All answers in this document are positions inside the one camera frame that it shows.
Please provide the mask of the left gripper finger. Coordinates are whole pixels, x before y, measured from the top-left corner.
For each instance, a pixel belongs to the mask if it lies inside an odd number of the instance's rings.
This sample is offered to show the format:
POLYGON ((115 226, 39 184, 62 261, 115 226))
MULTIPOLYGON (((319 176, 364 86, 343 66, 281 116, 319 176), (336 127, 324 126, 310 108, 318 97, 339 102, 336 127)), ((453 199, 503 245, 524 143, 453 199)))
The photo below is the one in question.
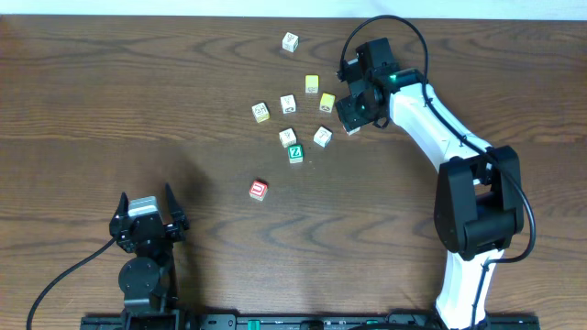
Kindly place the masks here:
POLYGON ((165 193, 166 193, 166 198, 167 198, 168 209, 169 209, 169 212, 170 212, 170 215, 172 217, 173 222, 178 223, 181 226, 186 226, 187 225, 187 217, 186 217, 182 207, 178 204, 169 183, 165 184, 165 193))
POLYGON ((125 192, 122 192, 118 206, 115 211, 115 218, 116 219, 125 218, 125 217, 127 217, 127 212, 128 212, 128 198, 127 198, 127 194, 125 192))

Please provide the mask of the white block red side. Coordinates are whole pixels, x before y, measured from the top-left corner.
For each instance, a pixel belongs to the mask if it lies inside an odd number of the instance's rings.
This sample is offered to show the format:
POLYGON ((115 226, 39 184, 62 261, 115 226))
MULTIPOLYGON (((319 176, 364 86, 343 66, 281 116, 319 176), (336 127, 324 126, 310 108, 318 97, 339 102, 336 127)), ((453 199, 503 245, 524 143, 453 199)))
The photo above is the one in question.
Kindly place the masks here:
POLYGON ((349 136, 351 136, 351 135, 353 135, 353 134, 355 134, 355 133, 358 133, 359 131, 360 131, 360 127, 357 127, 357 128, 354 128, 354 129, 348 130, 348 131, 347 131, 347 134, 348 134, 349 136))

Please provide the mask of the green Z letter block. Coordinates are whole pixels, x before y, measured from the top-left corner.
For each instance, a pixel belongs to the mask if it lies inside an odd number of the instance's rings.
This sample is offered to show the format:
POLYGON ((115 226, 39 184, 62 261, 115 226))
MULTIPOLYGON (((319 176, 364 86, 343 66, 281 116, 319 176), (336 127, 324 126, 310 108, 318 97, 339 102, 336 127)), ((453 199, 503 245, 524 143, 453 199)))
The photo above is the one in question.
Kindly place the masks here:
POLYGON ((301 145, 291 145, 287 148, 288 160, 291 164, 300 163, 304 160, 304 150, 301 145))

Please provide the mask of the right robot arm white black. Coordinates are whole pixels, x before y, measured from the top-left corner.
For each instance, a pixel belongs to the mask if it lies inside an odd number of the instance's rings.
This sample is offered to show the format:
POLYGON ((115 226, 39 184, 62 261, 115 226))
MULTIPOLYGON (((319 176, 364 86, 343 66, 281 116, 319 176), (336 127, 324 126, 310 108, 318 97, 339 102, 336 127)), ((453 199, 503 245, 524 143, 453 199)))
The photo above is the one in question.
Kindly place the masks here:
POLYGON ((394 123, 420 147, 437 171, 434 225, 447 261, 435 302, 440 329, 479 329, 494 324, 485 300, 497 265, 514 235, 533 218, 521 187, 519 158, 494 148, 466 128, 436 96, 426 73, 379 60, 343 61, 338 78, 349 96, 337 101, 338 117, 352 132, 378 120, 394 123))

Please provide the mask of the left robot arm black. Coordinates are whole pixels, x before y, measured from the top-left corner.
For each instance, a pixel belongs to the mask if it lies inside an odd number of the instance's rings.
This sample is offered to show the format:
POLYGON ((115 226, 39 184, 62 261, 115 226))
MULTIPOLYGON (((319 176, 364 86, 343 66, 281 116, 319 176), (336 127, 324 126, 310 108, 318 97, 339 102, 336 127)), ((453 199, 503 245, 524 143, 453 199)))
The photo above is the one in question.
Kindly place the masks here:
POLYGON ((154 196, 130 201, 124 193, 109 224, 116 244, 135 256, 118 275, 128 322, 170 315, 178 301, 173 246, 185 240, 190 223, 170 185, 165 186, 165 195, 169 224, 163 222, 154 196))

